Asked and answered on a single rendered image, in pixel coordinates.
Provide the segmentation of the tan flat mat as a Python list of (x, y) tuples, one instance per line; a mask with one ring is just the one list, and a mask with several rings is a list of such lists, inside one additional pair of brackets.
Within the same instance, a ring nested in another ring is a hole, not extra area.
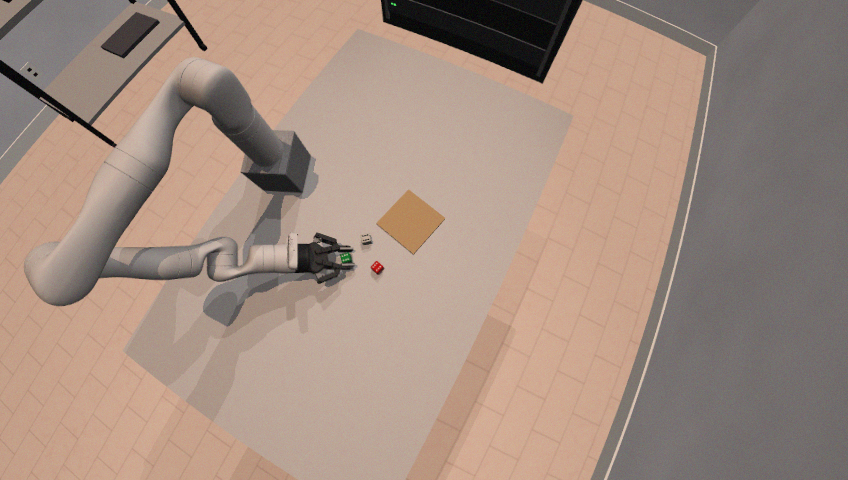
[(444, 220), (408, 189), (377, 225), (414, 254)]

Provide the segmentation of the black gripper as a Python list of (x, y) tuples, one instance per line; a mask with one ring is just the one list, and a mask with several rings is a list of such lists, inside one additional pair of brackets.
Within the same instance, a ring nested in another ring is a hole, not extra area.
[[(317, 243), (332, 245), (322, 247)], [(308, 246), (308, 247), (307, 247)], [(337, 277), (340, 270), (350, 270), (355, 266), (355, 263), (334, 263), (329, 261), (328, 254), (333, 252), (352, 252), (353, 248), (349, 245), (338, 245), (335, 238), (316, 233), (314, 241), (310, 244), (298, 244), (298, 266), (295, 273), (312, 273), (316, 275), (317, 283), (321, 284), (330, 279)], [(328, 265), (326, 267), (326, 265)], [(325, 268), (326, 267), (326, 268)], [(320, 274), (323, 269), (335, 270), (330, 274)]]

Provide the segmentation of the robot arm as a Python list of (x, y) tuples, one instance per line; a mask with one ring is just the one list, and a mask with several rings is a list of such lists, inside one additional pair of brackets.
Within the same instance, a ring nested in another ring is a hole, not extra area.
[(190, 246), (115, 247), (166, 174), (176, 128), (193, 106), (207, 111), (214, 125), (258, 166), (281, 158), (282, 142), (235, 74), (202, 58), (183, 60), (102, 163), (61, 242), (41, 244), (27, 255), (24, 272), (41, 300), (53, 306), (74, 304), (99, 278), (196, 277), (206, 257), (207, 275), (216, 282), (256, 273), (295, 273), (297, 233), (288, 235), (288, 244), (252, 245), (241, 266), (238, 245), (229, 237)]

